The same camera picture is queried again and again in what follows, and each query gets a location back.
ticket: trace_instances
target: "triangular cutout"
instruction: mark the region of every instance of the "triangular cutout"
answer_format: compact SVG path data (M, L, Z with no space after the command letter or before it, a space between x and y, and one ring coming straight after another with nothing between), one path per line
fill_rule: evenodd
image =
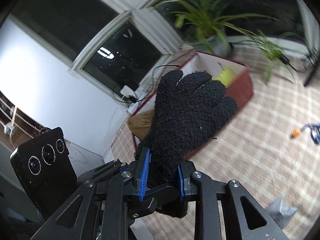
M60 214L56 219L56 223L59 226L65 228L73 228L79 213L79 209L83 200L83 196L78 196L71 204Z
M245 219L250 230L256 228L264 227L267 225L265 219L260 215L260 213L255 209L255 207L249 202L249 200L242 196L240 198L242 208L244 211Z

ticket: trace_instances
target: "camera lens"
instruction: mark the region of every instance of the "camera lens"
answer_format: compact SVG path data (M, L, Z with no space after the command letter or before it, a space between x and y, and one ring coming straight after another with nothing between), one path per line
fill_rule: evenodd
M63 151L64 151L64 143L63 143L63 141L61 139L57 140L56 147L57 147L57 151L59 153L63 153Z
M31 156L29 159L29 169L33 175L38 175L41 170L41 163L36 156Z
M42 158L48 165L51 165L55 161L56 154L54 153L54 149L50 144L47 144L42 148Z

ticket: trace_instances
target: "white rope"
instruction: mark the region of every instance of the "white rope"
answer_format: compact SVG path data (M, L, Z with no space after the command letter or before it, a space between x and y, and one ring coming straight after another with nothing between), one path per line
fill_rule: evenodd
M8 108L11 109L10 106L8 106L1 98L0 101ZM22 116L20 116L19 114L16 113L16 116L19 117L23 122L25 122L26 124L28 124L29 126L31 126L33 129L37 130L38 132L40 132L40 130L33 126L31 123L29 123L27 120L25 120Z
M1 110L1 112L2 113L4 113L4 115L6 116L6 117L8 117L9 118L9 120L10 121L12 121L12 118L0 107L0 110ZM33 138L33 136L32 135L30 135L30 134L28 134L25 130L23 130L23 128L21 128L17 123L14 123L21 131L23 131L26 135L28 135L28 136L30 136L31 138Z

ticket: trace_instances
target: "spider plant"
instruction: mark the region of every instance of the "spider plant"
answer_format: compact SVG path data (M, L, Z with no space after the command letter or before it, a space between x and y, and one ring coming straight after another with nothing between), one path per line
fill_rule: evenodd
M200 0L200 3L197 3L193 0L190 0L190 2L184 0L168 0L158 3L155 7L159 7L165 3L178 3L187 10L170 12L177 16L174 25L177 28L181 28L184 24L195 25L196 29L194 36L196 40L202 42L205 48L211 53L214 53L214 51L207 41L207 38L217 35L220 37L225 46L227 46L227 40L223 33L223 29L225 27L229 27L237 31L246 31L245 29L229 23L229 21L248 17L270 18L257 13L222 15L224 10L230 5L228 0Z
M281 57L285 57L284 50L278 44L268 40L268 38L265 36L265 34L262 31L257 30L257 32L259 33L259 35L247 30L242 32L242 34L249 37L250 40L243 41L241 43L248 45L250 47L260 49L263 52L263 54L266 56L266 58L270 60L270 63L266 69L265 84L267 84L270 81L274 64L279 64L284 68L286 68L290 72L293 80L295 81L294 75L292 74L289 66L284 64L280 60ZM280 37L285 37L285 36L288 36L288 33L284 33Z

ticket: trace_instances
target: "tiled floor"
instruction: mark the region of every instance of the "tiled floor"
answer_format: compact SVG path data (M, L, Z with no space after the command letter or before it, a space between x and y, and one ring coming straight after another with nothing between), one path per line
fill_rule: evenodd
M308 122L320 120L320 77L309 87L302 77L293 81L283 67L276 67L266 86L264 69L267 60L257 50L238 48L234 59L249 65L254 96L230 123L201 149L192 161L198 170L213 179L239 180L263 206L284 196L284 202L298 207L298 212L284 232L289 239L303 239L320 213L320 148L305 131L297 139L290 132ZM293 66L301 62L291 58ZM115 157L133 160L130 131L122 134L112 148ZM195 206L183 219L158 213L146 224L155 239L193 239Z

